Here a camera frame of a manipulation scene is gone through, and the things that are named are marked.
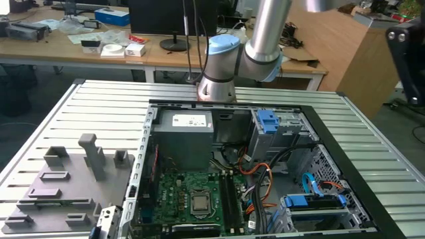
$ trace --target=screw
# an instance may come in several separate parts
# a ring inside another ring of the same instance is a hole
[[[394,31],[392,31],[391,33],[388,33],[388,39],[390,39],[390,40],[394,40],[395,37],[396,37],[396,34],[395,34]]]
[[[404,42],[407,40],[407,35],[400,34],[399,35],[399,42]]]

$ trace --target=green circuit board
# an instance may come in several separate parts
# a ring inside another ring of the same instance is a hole
[[[244,177],[235,175],[232,178],[235,187],[239,189],[244,185]],[[210,195],[211,213],[207,215],[194,215],[191,200],[191,192],[194,191]],[[158,206],[154,210],[154,223],[220,224],[222,235],[226,236],[218,173],[186,172],[166,173],[162,175]]]

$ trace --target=cardboard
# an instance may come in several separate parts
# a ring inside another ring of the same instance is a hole
[[[296,49],[291,46],[286,46],[283,48],[283,53],[284,53],[286,57],[290,57],[291,59],[298,60],[298,61],[319,60],[315,56],[311,55],[311,53],[308,53],[308,51],[303,47]]]

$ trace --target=cpu socket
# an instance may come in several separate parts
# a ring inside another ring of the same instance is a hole
[[[206,189],[191,190],[191,214],[204,219],[212,213],[211,192]]]

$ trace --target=ram slot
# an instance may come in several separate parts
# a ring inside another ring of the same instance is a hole
[[[228,195],[228,202],[231,211],[230,214],[232,215],[232,228],[231,233],[238,233],[240,231],[240,213],[239,213],[239,205],[238,205],[238,197],[236,197],[236,187],[234,183],[234,177],[231,175],[226,176],[226,184],[227,184],[227,195]]]
[[[223,206],[223,218],[224,218],[224,228],[227,232],[231,232],[234,228],[234,219],[231,211],[231,203],[228,200],[228,190],[227,190],[227,183],[226,183],[226,175],[220,175],[219,179],[219,186],[220,186],[220,197],[222,197],[222,206]]]

